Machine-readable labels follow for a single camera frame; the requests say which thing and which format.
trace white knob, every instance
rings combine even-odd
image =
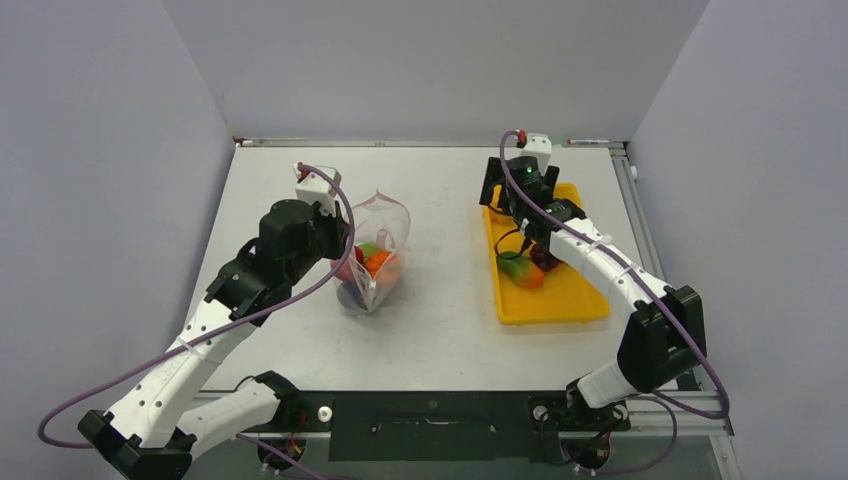
[[[323,423],[329,422],[333,418],[333,409],[330,407],[321,407],[318,409],[318,420]]]

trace white table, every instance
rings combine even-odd
[[[498,322],[477,205],[486,160],[496,154],[485,147],[237,149],[192,305],[256,235],[270,206],[294,197],[291,167],[298,161],[338,168],[354,204],[377,188],[404,203],[412,218],[407,269],[371,316],[343,313],[332,284],[275,313],[204,390],[231,390],[244,376],[267,370],[302,390],[553,390],[614,355],[624,327],[615,316],[586,325]],[[556,149],[551,164],[561,167],[561,182],[577,185],[598,228],[638,260],[609,150]],[[316,265],[295,291],[328,268],[326,261]]]

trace orange plastic container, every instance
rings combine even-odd
[[[495,190],[497,204],[500,190]],[[577,187],[570,183],[560,183],[554,189],[556,198],[567,198],[578,206],[580,196]],[[511,218],[498,215],[483,208],[483,219],[489,239],[489,261],[495,285],[495,303],[498,319],[504,325],[528,325],[534,323],[585,323],[609,315],[609,303],[583,276],[569,265],[561,264],[545,274],[545,283],[541,288],[521,288],[498,270],[495,262],[495,242],[501,235],[515,228]],[[501,252],[521,249],[524,237],[515,233],[506,237],[498,249]]]

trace clear plastic bag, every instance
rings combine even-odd
[[[336,296],[348,313],[363,315],[374,311],[403,275],[411,221],[402,203],[379,191],[353,207],[353,218],[355,245],[363,261],[351,252],[336,274]]]

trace gray wall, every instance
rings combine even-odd
[[[164,0],[239,136],[629,139],[707,0]]]
[[[0,65],[2,477],[116,478],[36,424],[173,338],[232,141],[158,0],[3,2]]]
[[[844,478],[848,2],[712,0],[631,144],[749,479]]]

